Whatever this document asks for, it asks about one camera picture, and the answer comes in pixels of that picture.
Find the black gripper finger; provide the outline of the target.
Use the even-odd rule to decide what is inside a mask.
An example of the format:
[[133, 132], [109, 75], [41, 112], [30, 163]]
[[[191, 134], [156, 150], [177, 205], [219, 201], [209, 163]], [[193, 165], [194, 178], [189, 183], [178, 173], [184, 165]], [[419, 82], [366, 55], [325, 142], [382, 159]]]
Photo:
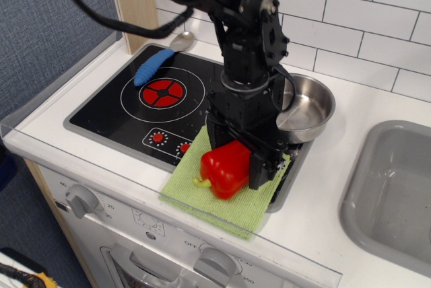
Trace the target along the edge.
[[248, 187], [252, 190], [258, 190], [260, 186], [272, 181], [285, 166], [286, 158], [283, 155], [273, 155], [262, 151], [252, 152]]
[[239, 137], [231, 123], [224, 116], [214, 112], [207, 114], [206, 126], [212, 149], [226, 145]]

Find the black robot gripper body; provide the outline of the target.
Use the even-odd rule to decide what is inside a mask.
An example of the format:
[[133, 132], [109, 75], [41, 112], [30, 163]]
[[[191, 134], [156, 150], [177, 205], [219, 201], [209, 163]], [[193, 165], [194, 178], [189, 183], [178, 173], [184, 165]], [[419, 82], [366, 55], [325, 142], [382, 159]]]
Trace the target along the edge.
[[276, 126], [283, 108], [285, 78], [268, 77], [259, 86], [238, 84], [230, 89], [219, 78], [210, 80], [209, 112], [224, 116], [239, 134], [238, 141], [251, 153], [283, 155], [287, 143]]

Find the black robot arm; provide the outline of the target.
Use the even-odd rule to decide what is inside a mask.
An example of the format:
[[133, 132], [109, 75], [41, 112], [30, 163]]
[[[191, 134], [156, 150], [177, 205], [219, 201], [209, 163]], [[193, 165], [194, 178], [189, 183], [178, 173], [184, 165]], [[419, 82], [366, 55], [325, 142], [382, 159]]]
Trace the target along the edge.
[[215, 27], [224, 67], [207, 98], [207, 130], [213, 148], [233, 140], [251, 151], [249, 187], [273, 180], [287, 144], [276, 119], [286, 107], [291, 81], [280, 61], [288, 38], [279, 22], [278, 0], [171, 0], [205, 12]]

